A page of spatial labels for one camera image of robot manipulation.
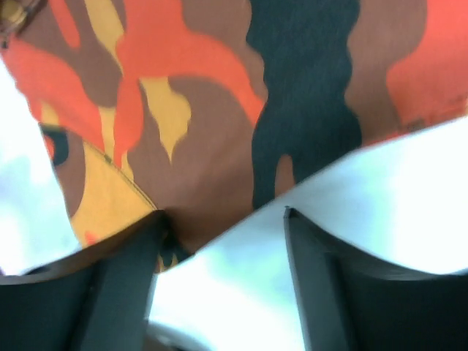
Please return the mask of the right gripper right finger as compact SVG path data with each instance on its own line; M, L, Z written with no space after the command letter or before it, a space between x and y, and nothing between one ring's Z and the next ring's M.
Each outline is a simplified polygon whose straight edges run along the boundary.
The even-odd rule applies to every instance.
M381 260L284 214L292 282L308 350L465 350L467 275Z

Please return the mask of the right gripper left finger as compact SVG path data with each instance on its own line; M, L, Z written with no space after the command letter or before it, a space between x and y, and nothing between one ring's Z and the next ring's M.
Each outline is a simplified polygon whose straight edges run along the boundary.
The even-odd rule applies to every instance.
M2 350L141 350L167 217L22 276L1 277Z

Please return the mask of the orange camouflage cloth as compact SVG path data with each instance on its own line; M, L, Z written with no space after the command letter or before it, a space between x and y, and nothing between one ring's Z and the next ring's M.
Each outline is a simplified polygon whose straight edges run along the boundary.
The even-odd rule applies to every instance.
M341 156L467 110L465 1L3 1L75 240L175 265Z

